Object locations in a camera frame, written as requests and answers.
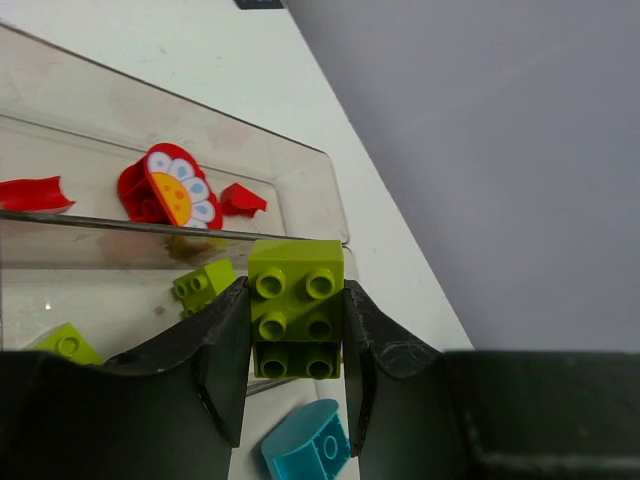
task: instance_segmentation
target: clear plastic bin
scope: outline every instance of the clear plastic bin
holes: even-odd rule
[[[1,346],[21,349],[71,322],[104,358],[128,350],[180,321],[175,278],[221,258],[246,275],[257,238],[0,211]]]
[[[225,230],[348,241],[326,154],[0,25],[0,181],[61,175],[69,214],[126,220],[117,178],[159,142],[269,202]]]

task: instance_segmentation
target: red lego piece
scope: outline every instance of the red lego piece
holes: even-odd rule
[[[267,211],[267,201],[239,183],[234,183],[222,192],[220,197],[225,215],[252,217],[258,210]]]
[[[186,150],[159,143],[118,179],[118,196],[134,222],[220,229],[222,213],[206,176]]]
[[[73,202],[60,189],[60,177],[21,178],[0,183],[0,207],[23,212],[62,213]]]

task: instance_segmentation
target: yellow flower center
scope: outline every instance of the yellow flower center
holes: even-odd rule
[[[184,185],[167,173],[154,172],[151,177],[178,225],[187,223],[191,218],[191,198]]]

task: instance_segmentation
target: white flower petal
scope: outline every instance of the white flower petal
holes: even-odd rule
[[[207,229],[207,224],[200,221],[200,220],[196,220],[194,218],[190,218],[187,223],[185,223],[183,225],[183,227],[191,227],[191,228],[204,228],[205,230]]]
[[[169,171],[167,173],[180,181],[186,180],[187,178],[191,178],[196,175],[196,172],[191,164],[182,158],[176,158],[173,162],[171,162],[171,166],[169,167]]]
[[[190,178],[182,182],[182,185],[184,185],[184,188],[189,192],[192,204],[209,198],[209,187],[201,178]]]
[[[203,200],[192,205],[191,218],[209,223],[216,218],[216,211],[209,200]]]
[[[171,166],[171,157],[164,152],[153,152],[147,158],[150,172],[167,172]]]

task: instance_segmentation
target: teal lego piece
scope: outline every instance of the teal lego piece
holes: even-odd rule
[[[351,458],[338,402],[317,400],[291,413],[262,442],[273,480],[333,480]]]
[[[258,240],[249,285],[256,377],[339,378],[342,244]]]
[[[184,307],[183,317],[199,312],[236,279],[231,260],[225,258],[173,281],[173,292]]]
[[[25,350],[42,350],[80,365],[102,365],[103,360],[73,325],[65,323],[37,339]]]

